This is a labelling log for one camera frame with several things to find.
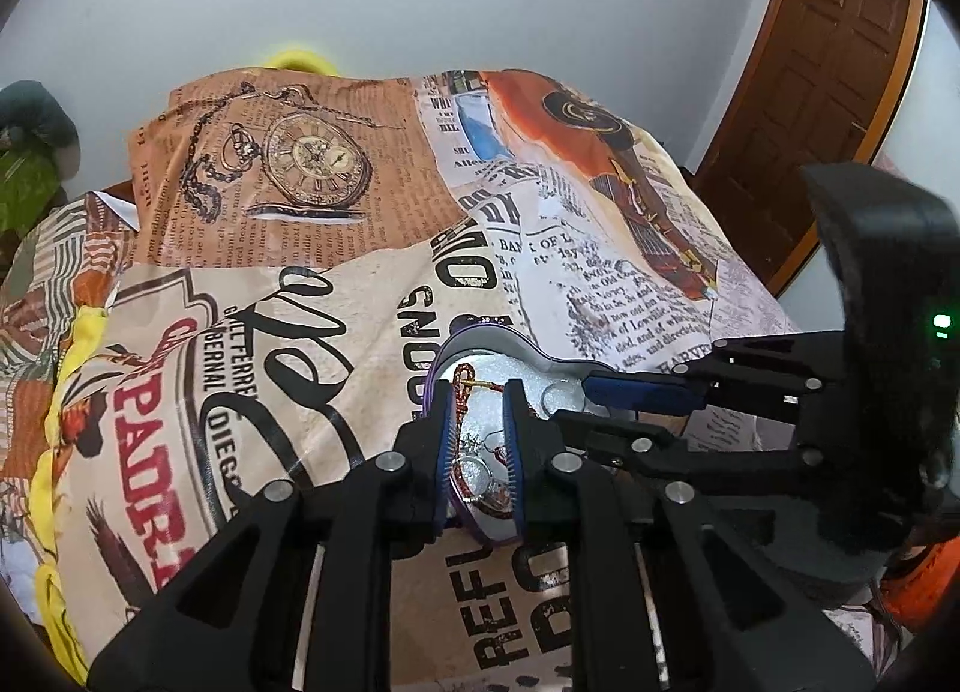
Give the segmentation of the yellow cloth strip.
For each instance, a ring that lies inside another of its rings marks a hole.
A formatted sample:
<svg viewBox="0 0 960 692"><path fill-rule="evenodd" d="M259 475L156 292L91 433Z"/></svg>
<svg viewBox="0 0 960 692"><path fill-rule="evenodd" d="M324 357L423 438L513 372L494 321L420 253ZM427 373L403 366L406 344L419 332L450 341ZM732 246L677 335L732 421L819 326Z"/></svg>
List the yellow cloth strip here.
<svg viewBox="0 0 960 692"><path fill-rule="evenodd" d="M88 662L68 617L67 601L60 580L55 527L57 481L70 458L67 453L67 438L60 422L60 412L64 409L68 378L75 375L98 350L103 341L106 321L107 311L103 307L82 305L76 310L67 347L55 373L49 409L44 417L44 440L47 448L37 460L36 471L29 486L29 519L41 544L41 562L34 573L37 607L49 635L53 656L80 685L85 685L88 678Z"/></svg>

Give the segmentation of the heart-shaped purple tin box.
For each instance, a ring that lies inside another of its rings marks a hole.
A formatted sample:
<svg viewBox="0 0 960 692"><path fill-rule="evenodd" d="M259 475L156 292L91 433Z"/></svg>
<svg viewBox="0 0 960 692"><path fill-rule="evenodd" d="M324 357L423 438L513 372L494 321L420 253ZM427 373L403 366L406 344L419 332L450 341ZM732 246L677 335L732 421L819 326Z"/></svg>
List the heart-shaped purple tin box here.
<svg viewBox="0 0 960 692"><path fill-rule="evenodd" d="M514 329L494 323L467 326L441 346L430 378L454 390L451 504L480 543L504 546L517 539L503 421L506 383L521 380L530 410L544 421L556 411L633 421L635 412L586 398L581 382L602 367L590 360L555 359Z"/></svg>

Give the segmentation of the green patterned bag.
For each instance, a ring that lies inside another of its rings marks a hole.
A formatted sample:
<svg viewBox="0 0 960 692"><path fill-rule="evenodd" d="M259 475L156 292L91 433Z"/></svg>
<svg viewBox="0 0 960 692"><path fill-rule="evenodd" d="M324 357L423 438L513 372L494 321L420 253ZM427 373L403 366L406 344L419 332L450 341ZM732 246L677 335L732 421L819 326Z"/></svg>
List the green patterned bag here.
<svg viewBox="0 0 960 692"><path fill-rule="evenodd" d="M28 235L60 191L53 152L43 143L2 151L2 233Z"/></svg>

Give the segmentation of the brown wooden door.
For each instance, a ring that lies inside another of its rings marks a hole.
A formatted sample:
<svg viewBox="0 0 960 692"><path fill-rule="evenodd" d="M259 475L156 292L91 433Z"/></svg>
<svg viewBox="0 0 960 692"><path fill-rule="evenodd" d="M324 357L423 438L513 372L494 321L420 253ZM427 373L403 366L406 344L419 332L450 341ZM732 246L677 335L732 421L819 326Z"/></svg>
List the brown wooden door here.
<svg viewBox="0 0 960 692"><path fill-rule="evenodd" d="M802 169L871 162L926 0L770 0L693 187L771 293L817 248Z"/></svg>

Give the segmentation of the newspaper print bed quilt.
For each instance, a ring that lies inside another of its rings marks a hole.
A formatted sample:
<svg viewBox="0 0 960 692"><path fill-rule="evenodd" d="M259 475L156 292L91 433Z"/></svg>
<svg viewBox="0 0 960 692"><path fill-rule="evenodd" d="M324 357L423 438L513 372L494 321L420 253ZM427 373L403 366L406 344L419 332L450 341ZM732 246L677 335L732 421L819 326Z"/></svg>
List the newspaper print bed quilt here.
<svg viewBox="0 0 960 692"><path fill-rule="evenodd" d="M532 71L226 71L128 159L130 214L87 194L2 271L2 578L54 660L29 486L76 310L107 311L68 378L55 504L88 669L235 490L392 444L467 326L625 372L793 327L651 134Z"/></svg>

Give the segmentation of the yellow headboard cushion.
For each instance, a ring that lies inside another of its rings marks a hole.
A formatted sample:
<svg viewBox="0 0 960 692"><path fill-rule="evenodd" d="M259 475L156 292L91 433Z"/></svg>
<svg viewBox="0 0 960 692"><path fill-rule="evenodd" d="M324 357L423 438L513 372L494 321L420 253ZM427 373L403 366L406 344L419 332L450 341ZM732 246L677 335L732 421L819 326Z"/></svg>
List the yellow headboard cushion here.
<svg viewBox="0 0 960 692"><path fill-rule="evenodd" d="M270 56L263 63L272 70L299 71L300 73L338 76L338 68L324 56L304 48L285 48Z"/></svg>

